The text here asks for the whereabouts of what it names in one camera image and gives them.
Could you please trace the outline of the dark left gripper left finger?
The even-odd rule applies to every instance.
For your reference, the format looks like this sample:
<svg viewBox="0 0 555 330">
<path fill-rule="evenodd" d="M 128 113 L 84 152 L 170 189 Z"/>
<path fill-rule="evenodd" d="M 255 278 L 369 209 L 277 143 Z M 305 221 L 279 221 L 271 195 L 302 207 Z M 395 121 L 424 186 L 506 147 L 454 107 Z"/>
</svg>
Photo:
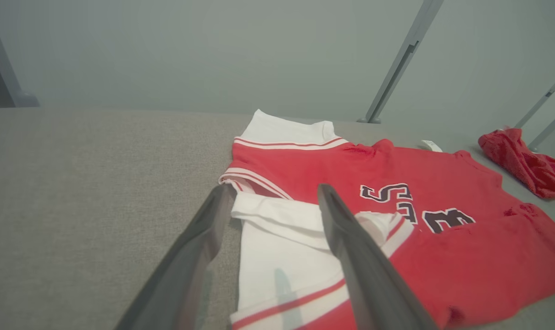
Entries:
<svg viewBox="0 0 555 330">
<path fill-rule="evenodd" d="M 206 268 L 220 251 L 236 196 L 230 185 L 213 188 L 187 228 L 116 325 L 118 330 L 193 330 Z"/>
</svg>

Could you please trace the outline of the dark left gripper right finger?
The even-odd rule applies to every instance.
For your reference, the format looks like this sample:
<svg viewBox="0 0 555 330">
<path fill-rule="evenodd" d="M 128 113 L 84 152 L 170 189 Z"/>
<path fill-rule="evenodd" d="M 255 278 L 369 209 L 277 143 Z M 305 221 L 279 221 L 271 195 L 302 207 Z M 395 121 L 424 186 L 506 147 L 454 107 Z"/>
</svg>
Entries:
<svg viewBox="0 0 555 330">
<path fill-rule="evenodd" d="M 320 184 L 317 197 L 324 234 L 342 265 L 357 328 L 436 330 L 429 313 L 336 190 Z"/>
</svg>

